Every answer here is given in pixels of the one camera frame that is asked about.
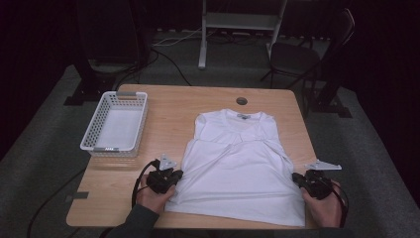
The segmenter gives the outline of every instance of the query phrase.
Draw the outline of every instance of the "white t-shirt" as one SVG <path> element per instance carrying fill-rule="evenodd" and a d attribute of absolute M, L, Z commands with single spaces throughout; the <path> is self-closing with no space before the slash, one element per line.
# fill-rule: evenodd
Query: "white t-shirt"
<path fill-rule="evenodd" d="M 165 210 L 304 226 L 304 201 L 275 120 L 230 109 L 200 114 L 182 180 Z"/>

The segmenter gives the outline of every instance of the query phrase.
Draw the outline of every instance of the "person's arm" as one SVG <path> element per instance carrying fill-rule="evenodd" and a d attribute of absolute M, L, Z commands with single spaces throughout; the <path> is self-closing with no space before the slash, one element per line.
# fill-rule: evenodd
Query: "person's arm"
<path fill-rule="evenodd" d="M 334 191 L 340 194 L 339 184 L 336 181 L 333 181 L 333 184 L 336 184 L 334 185 Z M 351 230 L 340 228 L 343 211 L 341 202 L 333 192 L 324 199 L 318 200 L 313 198 L 304 187 L 300 189 L 312 217 L 317 225 L 321 227 L 319 232 L 320 238 L 355 237 Z"/>
<path fill-rule="evenodd" d="M 143 176 L 141 187 L 146 186 L 148 176 Z M 107 238 L 148 238 L 151 236 L 164 205 L 175 193 L 173 185 L 165 194 L 158 194 L 146 187 L 137 193 L 136 205 L 127 216 L 126 221 L 112 229 Z"/>

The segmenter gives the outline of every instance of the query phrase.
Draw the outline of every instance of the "chair seat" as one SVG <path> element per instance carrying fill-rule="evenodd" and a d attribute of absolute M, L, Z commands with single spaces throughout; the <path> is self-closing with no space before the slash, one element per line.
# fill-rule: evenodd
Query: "chair seat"
<path fill-rule="evenodd" d="M 271 47 L 271 69 L 287 74 L 300 75 L 318 63 L 318 53 L 312 49 L 284 43 Z"/>

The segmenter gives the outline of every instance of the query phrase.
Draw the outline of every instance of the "black chair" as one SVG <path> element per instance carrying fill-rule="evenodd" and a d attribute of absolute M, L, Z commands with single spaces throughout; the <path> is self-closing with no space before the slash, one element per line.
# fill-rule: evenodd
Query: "black chair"
<path fill-rule="evenodd" d="M 275 73 L 284 74 L 287 76 L 296 77 L 285 88 L 290 88 L 296 82 L 303 79 L 302 95 L 304 97 L 305 82 L 308 78 L 312 79 L 310 89 L 310 97 L 312 97 L 315 89 L 315 82 L 321 75 L 322 63 L 327 61 L 333 54 L 339 51 L 343 45 L 349 40 L 355 28 L 355 21 L 349 9 L 340 11 L 334 16 L 328 27 L 328 34 L 330 38 L 330 45 L 322 57 L 312 50 L 312 42 L 309 40 L 310 48 L 303 47 L 304 44 L 298 46 L 276 42 L 271 46 L 270 53 L 270 71 L 261 79 L 271 74 L 270 88 L 272 88 L 272 78 Z M 308 98 L 308 105 L 304 106 L 304 116 L 309 110 L 310 100 Z"/>

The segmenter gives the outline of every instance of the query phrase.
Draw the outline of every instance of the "gray carpet floor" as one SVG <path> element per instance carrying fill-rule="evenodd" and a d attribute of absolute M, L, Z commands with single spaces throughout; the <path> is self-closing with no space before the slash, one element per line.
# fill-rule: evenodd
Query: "gray carpet floor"
<path fill-rule="evenodd" d="M 183 37 L 185 34 L 160 33 L 156 38 L 173 36 Z M 221 39 L 209 41 L 204 70 L 198 69 L 200 42 L 197 40 L 155 49 L 176 62 L 192 85 L 269 88 L 269 80 L 260 82 L 268 71 L 266 39 L 252 37 L 230 44 L 220 44 L 219 41 Z M 322 52 L 325 45 L 321 42 L 316 47 Z M 113 70 L 115 66 L 98 66 L 96 69 Z M 290 80 L 277 75 L 273 87 L 282 88 Z M 89 161 L 88 153 L 81 151 L 79 144 L 97 102 L 85 102 L 82 106 L 63 105 L 79 81 L 77 71 L 69 66 L 32 122 L 0 162 L 1 238 L 26 237 L 33 216 L 46 201 L 48 203 L 33 221 L 31 237 L 99 237 L 103 231 L 103 228 L 77 229 L 65 223 L 71 196 L 76 192 L 82 174 L 51 197 Z M 121 83 L 186 85 L 176 67 L 162 55 Z M 299 88 L 297 85 L 292 89 L 300 101 Z M 342 171 L 327 172 L 327 176 L 339 181 L 349 197 L 346 227 L 352 229 L 356 237 L 419 237 L 419 208 L 356 95 L 341 88 L 338 96 L 353 118 L 311 112 L 305 124 L 317 157 L 343 167 Z M 276 236 L 315 237 L 316 231 L 278 231 Z"/>

